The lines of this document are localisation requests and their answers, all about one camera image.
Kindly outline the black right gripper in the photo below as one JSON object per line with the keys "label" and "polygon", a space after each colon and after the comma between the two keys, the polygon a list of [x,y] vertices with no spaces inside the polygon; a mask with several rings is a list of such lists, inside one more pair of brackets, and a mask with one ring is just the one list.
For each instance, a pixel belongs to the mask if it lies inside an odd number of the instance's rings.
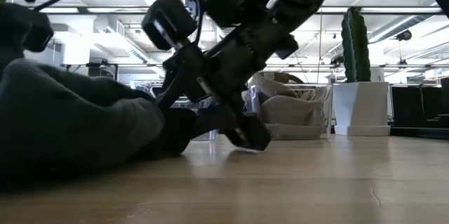
{"label": "black right gripper", "polygon": [[237,27],[206,52],[186,44],[163,63],[167,74],[157,106],[166,112],[181,96],[198,102],[211,95],[214,103],[201,110],[201,131],[218,129],[236,147],[263,151],[270,133],[256,113],[243,111],[241,93],[269,57],[285,59],[297,49],[294,36],[273,25]]}

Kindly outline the beige cap with white label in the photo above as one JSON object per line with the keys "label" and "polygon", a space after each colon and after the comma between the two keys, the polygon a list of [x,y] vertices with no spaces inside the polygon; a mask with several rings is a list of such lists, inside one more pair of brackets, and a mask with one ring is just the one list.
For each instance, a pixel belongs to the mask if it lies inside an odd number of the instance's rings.
{"label": "beige cap with white label", "polygon": [[317,96],[317,90],[303,80],[285,72],[256,72],[248,82],[248,95],[256,92],[266,100],[310,101]]}

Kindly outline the beige baseball cap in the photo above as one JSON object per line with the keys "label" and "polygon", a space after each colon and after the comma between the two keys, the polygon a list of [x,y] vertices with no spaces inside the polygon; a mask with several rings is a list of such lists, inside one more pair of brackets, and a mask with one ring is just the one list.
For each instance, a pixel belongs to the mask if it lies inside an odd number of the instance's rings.
{"label": "beige baseball cap", "polygon": [[311,140],[325,128],[322,101],[276,95],[260,106],[262,122],[273,140]]}

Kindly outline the dark grey baseball cap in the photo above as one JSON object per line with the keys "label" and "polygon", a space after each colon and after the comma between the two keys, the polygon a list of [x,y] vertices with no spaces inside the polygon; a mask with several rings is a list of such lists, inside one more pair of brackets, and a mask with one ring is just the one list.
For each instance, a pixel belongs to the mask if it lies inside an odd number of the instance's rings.
{"label": "dark grey baseball cap", "polygon": [[112,79],[17,59],[0,74],[0,184],[176,157],[196,120]]}

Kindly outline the clear plastic bin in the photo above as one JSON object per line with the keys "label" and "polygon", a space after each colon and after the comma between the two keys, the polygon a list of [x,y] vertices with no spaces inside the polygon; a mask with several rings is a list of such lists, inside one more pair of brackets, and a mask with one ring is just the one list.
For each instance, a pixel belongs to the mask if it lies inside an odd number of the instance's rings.
{"label": "clear plastic bin", "polygon": [[[331,85],[311,85],[306,84],[308,86],[311,86],[312,88],[315,88],[317,90],[317,96],[310,101],[322,101],[323,102],[323,112],[325,114],[325,128],[323,130],[323,133],[321,134],[322,139],[327,139],[330,136],[330,121],[331,121],[331,114],[332,114],[332,94],[333,94],[333,87]],[[249,112],[254,112],[256,115],[261,118],[260,115],[260,106],[263,104],[263,102],[266,101],[265,98],[263,98],[261,95],[258,95],[256,92],[254,92],[252,95],[248,95],[247,91],[243,93],[244,100],[246,102],[246,108]]]}

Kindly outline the white plant pot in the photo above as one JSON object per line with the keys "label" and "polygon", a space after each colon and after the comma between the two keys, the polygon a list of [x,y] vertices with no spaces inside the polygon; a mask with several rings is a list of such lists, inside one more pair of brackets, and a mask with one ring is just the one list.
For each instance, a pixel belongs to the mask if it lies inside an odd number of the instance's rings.
{"label": "white plant pot", "polygon": [[335,133],[341,136],[388,136],[387,82],[334,86]]}

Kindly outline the green cactus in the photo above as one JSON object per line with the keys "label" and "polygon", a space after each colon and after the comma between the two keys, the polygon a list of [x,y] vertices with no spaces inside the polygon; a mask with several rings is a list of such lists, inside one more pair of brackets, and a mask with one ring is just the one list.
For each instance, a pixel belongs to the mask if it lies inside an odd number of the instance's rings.
{"label": "green cactus", "polygon": [[367,27],[361,15],[361,8],[348,8],[343,15],[341,26],[347,83],[371,81]]}

